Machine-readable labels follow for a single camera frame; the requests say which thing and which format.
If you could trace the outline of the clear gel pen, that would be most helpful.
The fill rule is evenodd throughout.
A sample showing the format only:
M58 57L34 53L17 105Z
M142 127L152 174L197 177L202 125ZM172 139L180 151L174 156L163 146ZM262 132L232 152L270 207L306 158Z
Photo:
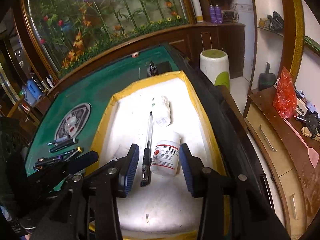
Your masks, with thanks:
M146 138L146 146L144 148L143 162L142 162L142 179L140 182L141 187L146 187L150 183L150 163L151 163L151 142L153 131L153 114L150 112L150 123L148 134Z

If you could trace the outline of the white pill bottle red label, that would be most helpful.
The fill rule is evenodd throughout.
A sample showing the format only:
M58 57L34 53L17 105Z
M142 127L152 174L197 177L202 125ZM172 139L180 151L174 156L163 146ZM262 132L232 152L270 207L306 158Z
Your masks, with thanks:
M181 136L176 132L168 132L160 136L150 165L152 173L166 177L176 176L180 142Z

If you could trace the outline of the black fineliner pen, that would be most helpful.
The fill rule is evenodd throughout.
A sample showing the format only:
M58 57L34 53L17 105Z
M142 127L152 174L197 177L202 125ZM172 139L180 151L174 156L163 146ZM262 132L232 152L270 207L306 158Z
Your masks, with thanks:
M48 145L48 146L50 146L50 145L57 145L57 144L60 144L60 143L66 141L66 140L68 140L68 139L70 139L69 136L57 138L57 139L55 139L55 140L53 140L53 141L48 142L47 145Z

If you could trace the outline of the black marker purple ends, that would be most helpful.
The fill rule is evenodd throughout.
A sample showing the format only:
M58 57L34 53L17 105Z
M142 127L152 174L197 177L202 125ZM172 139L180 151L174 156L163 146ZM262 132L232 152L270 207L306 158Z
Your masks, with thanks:
M63 161L63 155L56 155L50 158L40 158L33 166L33 169L38 171L47 166L54 165Z

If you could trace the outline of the black marker yellow end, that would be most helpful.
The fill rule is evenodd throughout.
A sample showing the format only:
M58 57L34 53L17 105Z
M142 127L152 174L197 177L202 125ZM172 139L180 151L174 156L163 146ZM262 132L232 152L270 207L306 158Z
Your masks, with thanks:
M61 155L61 161L66 162L72 159L75 159L77 156L79 156L83 152L83 148L77 147L75 149L72 149L70 151L67 151Z

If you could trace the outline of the yellow foam storage box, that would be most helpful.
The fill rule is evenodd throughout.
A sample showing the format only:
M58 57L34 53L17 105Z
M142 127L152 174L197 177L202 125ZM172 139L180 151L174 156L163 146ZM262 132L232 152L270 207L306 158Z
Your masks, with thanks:
M111 96L91 146L99 160L87 172L126 156L132 144L143 151L147 139L151 182L141 186L138 165L129 195L117 199L123 237L196 239L202 199L187 189L180 145L187 144L192 155L219 174L226 171L208 115L184 72L136 81Z

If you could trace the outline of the round table centre panel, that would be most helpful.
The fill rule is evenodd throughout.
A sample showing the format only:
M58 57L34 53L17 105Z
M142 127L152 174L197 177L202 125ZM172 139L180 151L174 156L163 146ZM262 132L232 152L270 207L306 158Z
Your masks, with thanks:
M89 103L81 103L72 108L60 121L54 139L68 137L75 138L86 125L91 113L91 105Z

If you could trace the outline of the wooden side cabinet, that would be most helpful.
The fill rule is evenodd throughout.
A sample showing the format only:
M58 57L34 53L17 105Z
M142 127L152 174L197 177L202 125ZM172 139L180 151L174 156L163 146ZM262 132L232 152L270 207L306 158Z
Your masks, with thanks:
M273 87L250 94L244 121L271 171L288 234L291 239L311 239L319 228L319 167L311 165L308 150L273 107L275 95ZM300 122L288 121L300 132ZM304 141L319 151L319 142Z

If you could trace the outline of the blue thermos jug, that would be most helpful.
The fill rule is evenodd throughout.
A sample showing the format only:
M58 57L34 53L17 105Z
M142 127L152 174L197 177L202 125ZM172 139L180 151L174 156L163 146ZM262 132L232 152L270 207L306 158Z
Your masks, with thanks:
M40 98L42 98L43 93L34 80L27 80L27 87L36 100L40 100Z

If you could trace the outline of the red white small chip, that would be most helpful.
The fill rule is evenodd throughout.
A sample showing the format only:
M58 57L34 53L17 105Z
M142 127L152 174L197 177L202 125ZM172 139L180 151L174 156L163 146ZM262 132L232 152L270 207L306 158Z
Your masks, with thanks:
M132 57L132 58L135 58L135 57L138 57L138 56L139 56L139 52L138 52L138 51L131 54L131 57Z

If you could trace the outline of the red plastic bag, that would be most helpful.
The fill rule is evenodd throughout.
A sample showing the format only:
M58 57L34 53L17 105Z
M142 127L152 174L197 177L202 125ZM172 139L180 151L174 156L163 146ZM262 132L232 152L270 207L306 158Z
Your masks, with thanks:
M273 106L279 116L286 119L293 117L296 110L297 96L292 77L286 68L283 68L281 71Z

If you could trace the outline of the pink fly swatter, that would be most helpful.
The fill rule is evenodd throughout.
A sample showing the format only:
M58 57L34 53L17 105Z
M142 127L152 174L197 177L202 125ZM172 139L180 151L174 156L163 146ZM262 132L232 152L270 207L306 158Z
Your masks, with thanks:
M311 165L316 168L318 161L319 161L319 154L318 152L314 149L311 148L307 145L307 143L304 141L304 139L302 138L302 136L298 133L298 131L290 124L290 122L287 119L283 119L284 122L287 124L287 126L289 126L289 128L292 129L292 131L295 133L295 135L297 136L297 138L302 142L302 144L306 147L306 149L308 150L308 157L310 160Z

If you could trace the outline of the purple bottles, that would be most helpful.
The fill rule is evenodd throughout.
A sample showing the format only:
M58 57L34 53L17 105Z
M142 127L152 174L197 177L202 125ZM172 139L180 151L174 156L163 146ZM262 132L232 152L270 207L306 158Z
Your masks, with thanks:
M221 8L218 5L210 5L209 7L210 21L215 24L223 23Z

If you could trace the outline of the flower glass partition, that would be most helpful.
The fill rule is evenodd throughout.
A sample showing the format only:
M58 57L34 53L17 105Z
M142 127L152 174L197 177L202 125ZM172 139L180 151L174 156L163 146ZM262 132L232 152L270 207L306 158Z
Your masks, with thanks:
M195 22L191 0L20 0L54 80L133 38Z

